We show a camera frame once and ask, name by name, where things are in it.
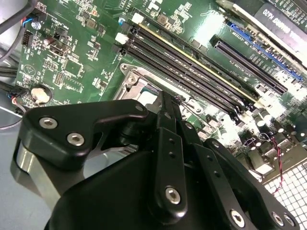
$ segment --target cable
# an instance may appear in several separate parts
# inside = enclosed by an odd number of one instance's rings
[[[276,190],[272,193],[273,195],[277,193],[280,189],[283,187],[283,163],[282,163],[282,151],[280,147],[278,147],[275,138],[272,138],[273,146],[277,150],[277,157],[278,157],[278,166],[279,166],[279,172],[280,172],[280,183],[279,186],[276,188]]]
[[[6,54],[6,50],[0,47],[0,55],[3,56]],[[18,66],[19,65],[19,60],[16,59],[13,55],[10,55],[7,57],[6,61],[8,61],[10,66]]]
[[[4,61],[5,59],[7,59],[12,54],[12,52],[15,50],[15,48],[18,46],[20,40],[22,39],[24,32],[25,32],[25,28],[21,26],[20,29],[19,29],[19,32],[17,34],[17,37],[16,37],[15,41],[13,42],[12,46],[8,49],[8,51],[6,52],[5,55],[0,57],[0,62]]]
[[[23,113],[25,114],[25,113],[27,112],[26,109],[25,109],[21,104],[17,103],[17,100],[16,100],[16,99],[17,99],[16,97],[13,97],[13,98],[12,98],[12,104],[14,104],[14,105],[16,105],[18,108],[20,108],[21,111],[23,111]]]
[[[20,11],[1,23],[0,34],[4,33],[16,23],[20,22],[20,20],[22,20],[24,17],[29,15],[34,10],[37,2],[38,0],[28,0],[27,4]]]
[[[1,72],[1,71],[0,71],[0,77],[4,77],[4,78],[16,78],[16,77],[17,77],[17,73],[6,73],[6,72]]]
[[[18,69],[12,67],[0,66],[0,71],[5,73],[17,73]]]
[[[23,113],[25,114],[26,109],[21,104],[17,103],[16,99],[17,99],[16,97],[12,98],[12,104],[16,105],[18,108],[20,108],[23,111]],[[15,123],[11,124],[11,125],[2,126],[2,127],[0,127],[0,131],[7,130],[7,129],[10,129],[10,128],[14,128],[14,127],[18,126],[21,123],[21,121],[22,121],[22,118],[20,120],[16,121]]]

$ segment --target dimm slot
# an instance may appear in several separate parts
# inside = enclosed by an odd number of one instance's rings
[[[234,81],[238,81],[240,84],[242,84],[242,88],[246,91],[248,91],[254,98],[253,99],[258,99],[260,97],[260,95],[253,89],[251,88],[249,85],[247,85],[245,82],[243,82],[241,79],[238,79],[237,77],[235,77],[233,74],[231,74],[229,71],[227,71],[226,69],[224,69],[222,66],[220,66],[219,64],[217,64],[216,62],[214,62],[213,60],[211,60],[210,58],[206,57],[202,52],[200,52],[198,49],[196,49],[194,46],[192,46],[191,44],[189,44],[188,42],[186,42],[185,40],[183,40],[182,38],[180,38],[179,36],[177,36],[176,34],[170,32],[169,30],[167,30],[165,27],[161,26],[159,23],[157,23],[156,21],[154,21],[151,18],[148,18],[147,15],[143,14],[142,12],[138,12],[140,15],[142,15],[145,20],[147,22],[149,22],[150,24],[152,24],[153,26],[155,26],[156,28],[158,28],[159,30],[163,31],[165,34],[167,34],[173,41],[175,40],[177,43],[183,45],[185,48],[188,48],[189,50],[193,51],[193,53],[196,55],[196,61],[200,62],[201,65],[205,64],[207,66],[209,66],[209,68],[214,69],[215,71],[217,71],[221,76],[223,76],[226,79],[233,79]],[[144,27],[142,24],[139,24],[140,28],[142,28],[143,30],[149,32],[150,34],[152,34],[154,37],[158,38],[160,40],[160,42],[162,43],[168,43],[168,41],[164,40],[162,37],[160,37],[159,35],[153,33],[152,31],[148,30],[146,27]],[[195,65],[194,66],[195,69],[197,69],[198,71],[203,71],[205,69],[207,69],[207,67],[205,66],[199,66],[199,65]],[[216,80],[220,80],[219,82],[221,84],[224,85],[224,87],[229,87],[231,88],[233,91],[239,93],[241,91],[242,88],[240,88],[239,90],[237,90],[236,86],[232,86],[229,83],[225,83],[223,80],[220,79],[219,76],[216,76],[217,74],[213,72],[213,74],[211,74],[210,72],[208,72],[208,74],[210,74],[214,79]]]
[[[256,77],[261,83],[271,88],[279,95],[283,95],[287,92],[287,89],[281,85],[275,78],[269,76],[265,71],[256,66],[253,62],[241,55],[238,51],[232,48],[225,41],[217,36],[214,36],[211,40],[212,46],[230,59],[232,62],[239,65],[242,69],[248,72],[251,76]]]
[[[139,36],[137,36],[137,39],[135,40],[135,42],[140,43],[139,41],[146,45],[145,48],[149,47],[151,48],[151,50],[155,49],[153,46],[151,46],[150,44],[142,40]],[[159,50],[155,50],[153,52],[159,52],[159,56],[160,57],[164,56],[165,58],[167,58],[167,60],[172,58],[173,59],[171,62],[172,65],[176,65],[178,66],[178,68],[182,68],[182,67],[185,68],[185,70],[183,70],[184,72],[188,70],[192,75],[202,78],[204,81],[207,82],[207,84],[211,84],[210,82],[214,82],[218,87],[220,87],[223,90],[224,94],[228,95],[229,97],[232,97],[232,99],[235,99],[236,101],[242,101],[242,102],[245,101],[245,98],[242,97],[233,88],[229,87],[224,82],[218,81],[210,73],[206,73],[205,71],[202,71],[201,69],[200,70],[196,69],[194,65],[190,65],[186,61],[186,58],[180,57],[180,55],[174,54],[173,52],[169,52],[168,50],[164,50],[164,53]]]
[[[209,93],[197,88],[195,85],[191,84],[190,82],[186,82],[187,80],[178,76],[173,70],[166,69],[161,63],[157,62],[156,60],[152,59],[148,55],[144,54],[140,50],[137,50],[133,47],[126,50],[127,53],[132,56],[133,58],[145,62],[149,66],[154,69],[157,69],[161,73],[165,74],[167,77],[170,78],[173,83],[177,84],[177,86],[182,86],[192,92],[194,95],[200,97],[202,100],[207,101],[208,103],[214,105],[215,107],[219,108],[221,111],[227,114],[234,114],[234,110],[227,105],[220,102],[218,99],[214,98]]]
[[[241,106],[241,104],[239,104],[237,101],[234,101],[233,99],[228,98],[227,95],[225,96],[223,92],[219,91],[217,88],[215,88],[211,84],[209,83],[204,84],[204,82],[200,81],[200,79],[198,79],[195,75],[193,75],[188,69],[185,69],[183,66],[177,64],[176,62],[171,60],[169,57],[165,56],[164,53],[152,47],[150,44],[147,44],[144,41],[141,41],[139,39],[135,39],[133,45],[138,48],[141,48],[142,51],[146,51],[149,54],[155,56],[155,58],[162,60],[164,64],[168,65],[168,66],[165,66],[167,69],[176,69],[176,71],[180,75],[191,78],[194,82],[196,82],[199,86],[201,86],[203,90],[208,90],[216,98],[219,98],[220,101],[223,101],[223,103],[229,104],[232,108],[239,108]]]
[[[234,90],[236,90],[238,93],[240,93],[241,95],[245,96],[248,100],[253,101],[255,103],[257,103],[259,106],[265,107],[263,104],[261,104],[260,102],[258,102],[256,99],[254,99],[253,97],[249,96],[248,94],[246,94],[245,92],[243,92],[241,89],[239,89],[238,87],[236,87],[235,85],[231,84],[230,82],[228,82],[226,79],[224,79],[222,76],[218,75],[217,73],[213,72],[211,69],[209,69],[208,67],[204,66],[203,64],[201,64],[199,61],[193,59],[192,57],[190,57],[189,55],[185,54],[183,51],[181,51],[179,48],[177,48],[176,46],[174,46],[173,44],[169,43],[168,41],[166,41],[165,39],[163,39],[162,37],[160,37],[159,35],[155,34],[154,32],[148,30],[145,26],[143,26],[142,24],[139,24],[139,27],[143,29],[143,31],[146,31],[147,33],[151,34],[152,36],[154,36],[156,38],[157,41],[160,40],[160,45],[163,47],[167,47],[169,46],[170,49],[173,49],[174,51],[179,52],[180,54],[183,55],[183,57],[189,59],[189,61],[194,62],[195,65],[198,65],[200,68],[204,69],[204,71],[207,71],[208,73],[214,75],[217,79],[219,79],[220,81],[223,81],[225,84],[227,84],[228,86],[232,87]]]

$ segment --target electrolytic capacitor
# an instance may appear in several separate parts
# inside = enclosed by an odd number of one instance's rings
[[[255,117],[255,122],[256,122],[256,125],[259,127],[262,127],[265,125],[265,121],[262,119],[261,116]]]
[[[43,44],[45,45],[45,46],[48,46],[48,45],[50,45],[51,43],[53,43],[55,40],[54,40],[54,38],[53,37],[47,37],[47,38],[45,38],[44,40],[43,40]]]
[[[295,129],[293,128],[293,126],[291,124],[286,125],[286,132],[290,135],[296,135],[297,132],[295,131]]]
[[[272,119],[272,115],[266,110],[261,113],[261,116],[265,122],[269,122]]]
[[[279,133],[284,132],[284,128],[282,127],[282,125],[278,121],[274,121],[273,125],[274,125],[275,129],[277,129],[277,132],[279,132]]]

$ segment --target motherboard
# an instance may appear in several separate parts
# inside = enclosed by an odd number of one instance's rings
[[[259,1],[255,9],[240,2],[41,0],[23,38],[21,103],[147,105],[164,90],[180,98],[183,119],[202,139],[218,139],[235,156],[274,158],[277,135],[286,153],[294,135],[305,141],[304,128],[296,129],[307,115],[307,13],[299,0]]]

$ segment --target black metal bracket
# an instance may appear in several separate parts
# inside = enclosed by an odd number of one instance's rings
[[[28,112],[12,165],[29,174],[28,188],[53,210],[46,229],[299,229],[222,144],[201,142],[179,104],[161,92],[152,105],[157,114],[134,100]],[[102,133],[102,151],[139,148],[84,179],[95,133]],[[23,173],[12,173],[22,184]]]

